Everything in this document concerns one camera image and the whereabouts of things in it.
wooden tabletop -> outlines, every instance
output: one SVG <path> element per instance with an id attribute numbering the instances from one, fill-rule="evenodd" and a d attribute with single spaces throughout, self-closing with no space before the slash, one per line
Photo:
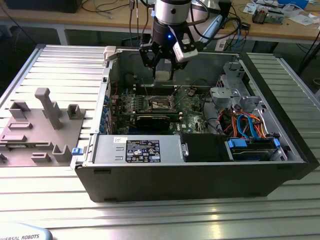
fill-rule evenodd
<path id="1" fill-rule="evenodd" d="M 112 2 L 112 0 L 96 0 L 96 4 L 105 4 Z M 313 40 L 317 36 L 319 30 L 317 29 L 317 24 L 311 24 L 304 26 L 302 24 L 296 23 L 289 19 L 285 19 L 283 24 L 256 24 L 252 22 L 252 15 L 248 13 L 243 13 L 245 5 L 250 2 L 249 0 L 233 0 L 234 8 L 237 15 L 241 17 L 243 22 L 251 24 L 249 31 L 249 36 L 252 37 L 271 37 L 271 38 L 283 38 L 283 39 L 297 39 L 297 40 Z M 118 0 L 114 4 L 106 5 L 101 7 L 103 10 L 112 9 L 121 5 L 128 4 L 127 0 Z M 33 11 L 33 10 L 11 10 L 8 9 L 5 4 L 3 4 L 7 12 L 16 21 L 25 22 L 39 22 L 39 23 L 55 23 L 55 24 L 70 24 L 70 25 L 87 25 L 87 26 L 103 26 L 103 27 L 119 27 L 128 28 L 129 26 L 129 7 L 124 6 L 111 11 L 112 19 L 102 16 L 96 12 L 89 12 L 82 8 L 79 8 L 76 13 L 61 13 L 61 12 L 51 12 L 51 11 Z M 89 10 L 94 11 L 93 0 L 89 0 L 85 7 Z M 307 11 L 320 11 L 319 5 L 309 4 L 306 8 Z M 143 28 L 146 23 L 146 8 L 139 4 L 139 28 Z M 8 17 L 0 9 L 0 20 L 7 20 Z M 151 28 L 151 19 L 149 18 L 149 23 L 147 28 Z M 136 10 L 134 10 L 132 15 L 132 28 L 137 27 Z M 220 34 L 227 34 L 234 29 L 231 23 L 220 30 Z"/>

white paper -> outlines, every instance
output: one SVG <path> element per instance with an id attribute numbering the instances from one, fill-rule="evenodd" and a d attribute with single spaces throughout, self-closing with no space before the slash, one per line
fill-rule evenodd
<path id="1" fill-rule="evenodd" d="M 125 144 L 127 142 L 128 138 L 123 136 L 116 136 L 113 138 L 114 144 Z"/>
<path id="2" fill-rule="evenodd" d="M 254 3 L 247 3 L 245 8 L 243 9 L 243 12 L 246 14 L 254 14 L 257 9 L 257 4 Z"/>
<path id="3" fill-rule="evenodd" d="M 308 16 L 304 16 L 304 15 L 297 15 L 297 16 L 293 16 L 293 17 L 289 17 L 290 20 L 298 23 L 298 24 L 302 24 L 304 26 L 313 24 L 314 21 L 312 20 L 312 18 L 308 17 Z"/>

power supply label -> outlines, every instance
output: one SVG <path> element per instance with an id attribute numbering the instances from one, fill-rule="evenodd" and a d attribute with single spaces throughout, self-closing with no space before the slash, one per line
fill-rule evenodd
<path id="1" fill-rule="evenodd" d="M 159 140 L 127 140 L 125 161 L 127 163 L 160 163 Z"/>

motherboard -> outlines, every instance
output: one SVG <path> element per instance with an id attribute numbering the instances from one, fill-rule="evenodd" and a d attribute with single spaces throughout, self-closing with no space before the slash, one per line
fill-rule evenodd
<path id="1" fill-rule="evenodd" d="M 180 135 L 208 133 L 204 94 L 195 87 L 137 87 L 111 96 L 112 134 Z"/>

open computer chassis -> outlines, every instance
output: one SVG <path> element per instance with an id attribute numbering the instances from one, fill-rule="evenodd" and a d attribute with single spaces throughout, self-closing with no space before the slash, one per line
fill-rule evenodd
<path id="1" fill-rule="evenodd" d="M 90 144 L 72 162 L 94 202 L 267 196 L 319 165 L 254 55 L 203 52 L 173 81 L 166 61 L 152 79 L 137 49 L 106 55 Z"/>

